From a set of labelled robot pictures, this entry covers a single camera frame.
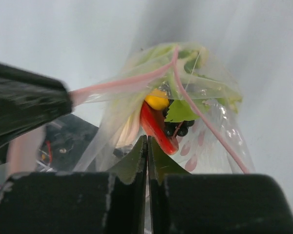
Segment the clear zip top bag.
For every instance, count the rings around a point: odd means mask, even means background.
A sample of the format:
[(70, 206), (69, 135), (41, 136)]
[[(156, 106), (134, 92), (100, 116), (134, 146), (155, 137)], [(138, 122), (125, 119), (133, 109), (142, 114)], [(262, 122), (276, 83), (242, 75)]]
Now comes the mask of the clear zip top bag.
[(152, 137), (190, 173), (251, 173), (254, 164), (238, 128), (238, 85), (208, 49), (163, 43), (134, 54), (119, 75), (70, 92), (74, 107), (105, 102), (99, 131), (75, 171), (115, 165), (115, 149)]

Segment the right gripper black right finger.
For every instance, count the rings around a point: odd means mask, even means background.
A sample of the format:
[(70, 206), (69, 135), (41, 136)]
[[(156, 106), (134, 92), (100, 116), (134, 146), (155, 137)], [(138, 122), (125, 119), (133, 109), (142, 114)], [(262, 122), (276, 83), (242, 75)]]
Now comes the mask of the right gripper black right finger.
[(147, 151), (154, 234), (293, 234), (293, 214), (272, 177), (192, 175), (152, 137)]

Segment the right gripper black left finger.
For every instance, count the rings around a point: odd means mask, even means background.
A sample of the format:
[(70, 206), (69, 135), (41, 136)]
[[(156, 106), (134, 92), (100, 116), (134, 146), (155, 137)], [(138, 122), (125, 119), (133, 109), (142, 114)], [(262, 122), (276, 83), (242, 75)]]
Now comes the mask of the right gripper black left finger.
[(0, 189), (0, 234), (142, 234), (147, 137), (108, 172), (17, 173)]

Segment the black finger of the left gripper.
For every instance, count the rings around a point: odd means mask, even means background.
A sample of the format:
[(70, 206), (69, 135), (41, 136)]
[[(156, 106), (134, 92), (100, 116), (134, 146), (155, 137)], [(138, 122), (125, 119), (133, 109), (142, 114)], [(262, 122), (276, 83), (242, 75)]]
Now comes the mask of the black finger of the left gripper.
[(0, 63), (0, 148), (71, 113), (72, 105), (60, 81)]

